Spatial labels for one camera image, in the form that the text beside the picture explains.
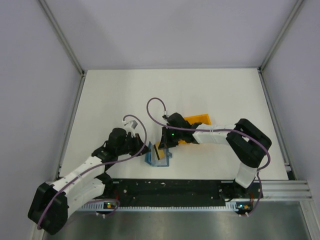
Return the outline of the gold credit card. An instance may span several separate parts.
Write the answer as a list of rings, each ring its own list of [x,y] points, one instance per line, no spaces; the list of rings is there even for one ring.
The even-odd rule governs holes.
[[[156,156],[156,159],[158,161],[166,159],[167,158],[167,151],[168,151],[167,148],[159,149],[159,143],[160,143],[160,141],[156,142],[153,145],[153,148],[154,148],[154,151],[155,151],[155,156]]]

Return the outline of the blue leather card holder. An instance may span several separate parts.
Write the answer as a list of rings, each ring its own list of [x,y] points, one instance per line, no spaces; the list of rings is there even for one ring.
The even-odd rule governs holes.
[[[144,162],[151,167],[169,167],[172,153],[168,148],[158,150],[157,144],[148,143],[150,151],[146,153]]]

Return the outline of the orange plastic card stand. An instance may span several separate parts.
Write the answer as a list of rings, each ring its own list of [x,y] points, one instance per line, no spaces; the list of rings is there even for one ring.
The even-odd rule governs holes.
[[[189,117],[182,117],[180,114],[178,114],[176,120],[177,127],[183,129],[195,129],[200,124],[211,125],[211,120],[207,113]],[[197,140],[195,140],[193,137],[194,133],[194,131],[183,130],[182,133],[180,133],[178,144],[198,144]]]

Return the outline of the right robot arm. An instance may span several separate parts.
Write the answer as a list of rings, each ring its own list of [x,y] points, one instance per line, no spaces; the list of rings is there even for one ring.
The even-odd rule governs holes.
[[[189,123],[175,112],[163,115],[166,121],[161,130],[158,149],[169,149],[187,144],[221,144],[230,146],[240,160],[239,170],[234,179],[233,192],[245,198],[252,191],[252,182],[263,158],[272,146],[271,139],[248,119],[241,118],[234,125],[208,125],[201,122]]]

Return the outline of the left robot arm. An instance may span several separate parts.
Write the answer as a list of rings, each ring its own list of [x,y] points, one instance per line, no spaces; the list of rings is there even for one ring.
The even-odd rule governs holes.
[[[110,198],[113,180],[107,170],[119,157],[132,159],[151,150],[139,134],[114,128],[102,146],[66,176],[52,183],[44,182],[36,190],[27,217],[50,235],[58,233],[68,218],[95,198]]]

